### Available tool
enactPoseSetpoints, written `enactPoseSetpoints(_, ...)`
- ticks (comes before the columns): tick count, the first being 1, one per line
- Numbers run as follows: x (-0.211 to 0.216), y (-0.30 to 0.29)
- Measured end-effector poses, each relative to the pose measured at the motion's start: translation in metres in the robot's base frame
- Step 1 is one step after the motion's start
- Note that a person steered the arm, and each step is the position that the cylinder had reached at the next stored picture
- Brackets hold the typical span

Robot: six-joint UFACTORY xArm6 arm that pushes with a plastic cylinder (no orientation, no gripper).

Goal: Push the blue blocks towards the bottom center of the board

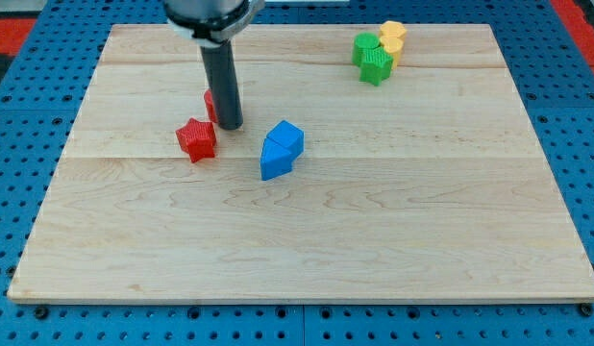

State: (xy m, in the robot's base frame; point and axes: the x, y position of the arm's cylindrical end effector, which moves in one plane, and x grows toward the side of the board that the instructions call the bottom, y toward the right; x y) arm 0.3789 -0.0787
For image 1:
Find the grey robot arm flange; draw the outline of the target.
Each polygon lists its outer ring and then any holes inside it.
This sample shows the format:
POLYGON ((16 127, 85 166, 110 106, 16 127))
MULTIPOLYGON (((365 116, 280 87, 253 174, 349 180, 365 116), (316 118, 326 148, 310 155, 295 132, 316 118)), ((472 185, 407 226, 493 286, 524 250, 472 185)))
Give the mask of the grey robot arm flange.
POLYGON ((167 23, 181 37, 216 48, 242 32, 264 0, 163 0, 167 23))

